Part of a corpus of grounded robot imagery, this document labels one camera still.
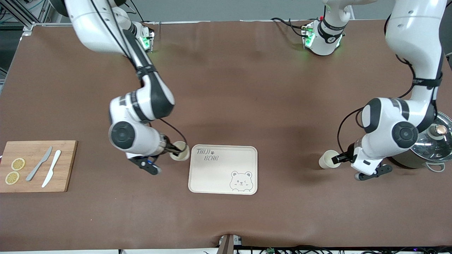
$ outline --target pot handle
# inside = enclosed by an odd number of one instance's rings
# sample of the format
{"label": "pot handle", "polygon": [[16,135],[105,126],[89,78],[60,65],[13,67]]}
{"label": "pot handle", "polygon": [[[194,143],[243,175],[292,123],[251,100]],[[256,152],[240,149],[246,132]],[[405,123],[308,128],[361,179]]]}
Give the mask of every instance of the pot handle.
{"label": "pot handle", "polygon": [[[430,170],[430,171],[432,171],[432,172],[435,172],[435,173],[441,173],[441,172],[443,172],[443,171],[445,170],[445,168],[446,168],[446,166],[444,165],[444,163],[441,163],[441,164],[431,164],[431,163],[426,162],[426,163],[424,163],[424,166],[425,166],[428,170]],[[440,170],[434,170],[434,169],[432,169],[432,166],[440,166],[441,169],[440,169]]]}

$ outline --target cutting board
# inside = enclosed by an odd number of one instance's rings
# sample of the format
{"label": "cutting board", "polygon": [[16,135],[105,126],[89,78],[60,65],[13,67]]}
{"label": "cutting board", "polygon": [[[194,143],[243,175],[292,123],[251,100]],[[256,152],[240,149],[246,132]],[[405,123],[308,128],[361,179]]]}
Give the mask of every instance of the cutting board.
{"label": "cutting board", "polygon": [[[42,159],[50,146],[52,146],[52,153],[47,161],[39,167],[31,181],[25,181],[25,178]],[[0,193],[65,192],[71,176],[76,148],[77,141],[74,140],[7,142],[0,163]],[[61,150],[61,155],[53,168],[52,179],[42,188],[42,183],[47,176],[57,150]],[[9,172],[13,171],[11,163],[16,158],[25,159],[25,167],[17,171],[20,174],[19,181],[15,184],[7,185],[5,178]]]}

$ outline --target pot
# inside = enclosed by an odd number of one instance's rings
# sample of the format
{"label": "pot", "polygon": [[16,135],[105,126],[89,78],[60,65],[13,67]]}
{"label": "pot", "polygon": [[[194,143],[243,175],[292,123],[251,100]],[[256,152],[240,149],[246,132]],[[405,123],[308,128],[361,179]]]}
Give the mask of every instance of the pot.
{"label": "pot", "polygon": [[446,168],[444,163],[452,160],[451,127],[451,119],[438,111],[432,125],[419,133],[414,146],[392,158],[412,169],[427,168],[435,173],[443,172]]}

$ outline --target silver knife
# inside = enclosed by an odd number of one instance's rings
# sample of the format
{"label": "silver knife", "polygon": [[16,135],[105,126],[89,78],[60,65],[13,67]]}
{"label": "silver knife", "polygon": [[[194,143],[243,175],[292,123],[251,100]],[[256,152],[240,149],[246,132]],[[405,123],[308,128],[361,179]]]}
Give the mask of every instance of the silver knife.
{"label": "silver knife", "polygon": [[42,183],[42,188],[44,188],[50,181],[50,179],[52,179],[53,176],[53,168],[55,167],[55,164],[58,161],[58,158],[60,157],[61,154],[61,150],[57,150],[55,152],[55,155],[53,156],[53,161],[52,161],[52,165],[50,165],[50,169],[49,172],[47,173],[46,179],[44,180],[44,182]]}
{"label": "silver knife", "polygon": [[49,150],[47,150],[46,154],[44,154],[44,157],[39,161],[39,163],[34,167],[33,171],[28,174],[25,181],[29,182],[31,179],[33,179],[33,176],[36,174],[36,171],[39,169],[42,163],[44,163],[50,156],[50,153],[52,153],[52,147],[49,147]]}

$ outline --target brown table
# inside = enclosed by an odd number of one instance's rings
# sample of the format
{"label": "brown table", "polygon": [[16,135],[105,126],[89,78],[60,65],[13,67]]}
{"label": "brown table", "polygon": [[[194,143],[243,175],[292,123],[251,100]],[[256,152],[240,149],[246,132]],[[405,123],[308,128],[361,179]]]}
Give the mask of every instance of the brown table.
{"label": "brown table", "polygon": [[[383,21],[352,21],[331,56],[302,49],[271,22],[166,24],[151,55],[176,98],[169,122],[195,144],[254,146],[255,195],[188,190],[189,162],[159,159],[152,176],[108,141],[108,104],[139,87],[128,61],[91,52],[71,27],[35,27],[24,37],[0,99],[7,141],[78,140],[66,193],[0,195],[0,250],[245,245],[452,245],[452,164],[434,174],[395,167],[354,180],[349,164],[318,170],[338,149],[342,118],[374,97],[395,97],[410,70],[387,47]],[[446,66],[438,108],[452,115]],[[156,122],[175,141],[178,135]],[[363,133],[350,119],[347,146]]]}

